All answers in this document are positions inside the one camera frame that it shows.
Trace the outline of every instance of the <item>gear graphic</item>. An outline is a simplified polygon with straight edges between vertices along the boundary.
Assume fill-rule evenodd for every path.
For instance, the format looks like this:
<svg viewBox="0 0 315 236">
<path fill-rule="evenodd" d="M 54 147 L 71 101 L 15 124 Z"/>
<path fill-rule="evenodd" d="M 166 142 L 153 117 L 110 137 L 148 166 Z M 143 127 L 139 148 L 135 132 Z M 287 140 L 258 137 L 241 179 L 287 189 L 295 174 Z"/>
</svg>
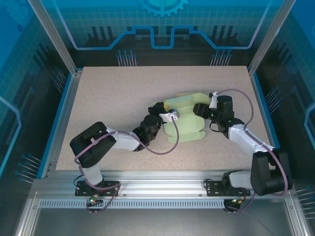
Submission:
<svg viewBox="0 0 315 236">
<path fill-rule="evenodd" d="M 147 10 L 148 14 L 153 13 L 154 16 L 164 17 L 171 16 L 172 13 L 177 14 L 178 9 L 183 9 L 183 5 L 188 0 L 139 0 L 142 10 Z"/>
<path fill-rule="evenodd" d="M 27 0 L 0 0 L 0 6 L 5 6 L 10 16 L 21 24 L 29 15 Z"/>
</svg>

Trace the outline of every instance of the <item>enclosure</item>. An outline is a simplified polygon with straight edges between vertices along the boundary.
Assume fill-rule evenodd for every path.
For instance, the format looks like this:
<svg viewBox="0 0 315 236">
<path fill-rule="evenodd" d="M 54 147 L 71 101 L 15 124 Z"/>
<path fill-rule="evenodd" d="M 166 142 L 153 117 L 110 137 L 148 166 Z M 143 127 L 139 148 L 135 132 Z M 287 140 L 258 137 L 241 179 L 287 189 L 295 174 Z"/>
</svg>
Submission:
<svg viewBox="0 0 315 236">
<path fill-rule="evenodd" d="M 313 235 L 314 9 L 307 0 L 1 1 L 1 235 Z M 98 165 L 121 183 L 118 195 L 105 212 L 86 211 L 75 136 L 98 121 L 131 131 L 156 102 L 230 88 L 252 102 L 249 129 L 287 151 L 286 195 L 227 214 L 235 196 L 211 195 L 204 181 L 250 171 L 252 157 L 206 120 L 168 155 L 110 150 Z M 247 99 L 227 95 L 246 122 Z M 174 146 L 166 127 L 149 148 Z M 111 197 L 100 199 L 95 212 Z"/>
</svg>

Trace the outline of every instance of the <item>speckled tabletop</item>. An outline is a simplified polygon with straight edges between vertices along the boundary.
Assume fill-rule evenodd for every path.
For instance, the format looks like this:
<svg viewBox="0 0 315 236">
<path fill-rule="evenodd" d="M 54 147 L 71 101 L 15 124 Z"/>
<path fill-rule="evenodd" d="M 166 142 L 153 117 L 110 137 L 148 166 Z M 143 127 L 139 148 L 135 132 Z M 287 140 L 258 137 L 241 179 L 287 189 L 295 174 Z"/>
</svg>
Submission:
<svg viewBox="0 0 315 236">
<path fill-rule="evenodd" d="M 177 93 L 241 89 L 251 98 L 254 119 L 249 129 L 265 142 L 267 133 L 245 66 L 156 66 L 84 67 L 75 96 L 57 170 L 77 170 L 69 146 L 71 139 L 97 121 L 115 130 L 138 127 L 153 103 L 176 97 Z M 251 110 L 246 98 L 233 97 L 235 117 L 246 122 Z M 143 150 L 110 150 L 99 162 L 101 170 L 231 170 L 250 169 L 252 157 L 223 134 L 214 133 L 206 121 L 206 136 L 179 143 L 168 155 L 156 156 Z M 173 147 L 162 128 L 150 148 L 164 152 Z"/>
</svg>

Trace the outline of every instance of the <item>glass panel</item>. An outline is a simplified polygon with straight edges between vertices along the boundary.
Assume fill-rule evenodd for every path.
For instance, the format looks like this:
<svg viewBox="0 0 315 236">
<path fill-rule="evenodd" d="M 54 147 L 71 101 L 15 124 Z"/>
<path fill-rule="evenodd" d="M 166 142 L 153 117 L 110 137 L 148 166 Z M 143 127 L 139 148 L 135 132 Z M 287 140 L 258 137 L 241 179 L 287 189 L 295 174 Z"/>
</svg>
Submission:
<svg viewBox="0 0 315 236">
<path fill-rule="evenodd" d="M 1 3 L 0 229 L 13 235 L 68 71 L 28 2 Z"/>
<path fill-rule="evenodd" d="M 307 218 L 314 217 L 315 2 L 296 1 L 257 69 L 280 146 L 289 153 Z M 309 219 L 315 229 L 314 219 Z"/>
<path fill-rule="evenodd" d="M 249 65 L 282 0 L 43 3 L 78 67 Z"/>
</svg>

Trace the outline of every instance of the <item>black joint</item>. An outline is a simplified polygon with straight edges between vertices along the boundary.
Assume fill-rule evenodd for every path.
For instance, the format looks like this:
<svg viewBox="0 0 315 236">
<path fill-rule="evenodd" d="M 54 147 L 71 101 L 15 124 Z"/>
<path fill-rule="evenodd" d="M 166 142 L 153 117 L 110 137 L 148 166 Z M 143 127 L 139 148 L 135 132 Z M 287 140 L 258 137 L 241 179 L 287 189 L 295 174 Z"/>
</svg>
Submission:
<svg viewBox="0 0 315 236">
<path fill-rule="evenodd" d="M 209 104 L 196 103 L 193 107 L 193 113 L 198 117 L 210 119 L 212 111 L 209 108 Z"/>
<path fill-rule="evenodd" d="M 97 122 L 87 128 L 70 142 L 70 147 L 74 155 L 77 156 L 94 140 L 105 134 L 108 134 L 108 132 L 106 126 L 102 122 Z M 87 150 L 78 158 L 82 168 L 89 168 L 96 165 L 115 143 L 115 138 L 110 135 Z"/>
<path fill-rule="evenodd" d="M 146 147 L 150 144 L 150 141 L 156 139 L 158 131 L 163 124 L 163 119 L 159 114 L 165 114 L 167 112 L 163 102 L 158 102 L 153 107 L 149 107 L 148 111 L 150 114 L 144 117 L 140 126 L 133 130 L 133 133 L 138 136 Z M 139 145 L 134 151 L 141 151 L 143 149 L 144 147 Z"/>
<path fill-rule="evenodd" d="M 273 153 L 280 161 L 286 175 L 288 189 L 292 188 L 291 170 L 289 167 L 288 155 L 285 151 L 274 149 Z M 284 178 L 276 165 L 276 169 L 269 169 L 270 153 L 256 152 L 252 157 L 251 184 L 259 196 L 281 192 L 284 190 Z"/>
</svg>

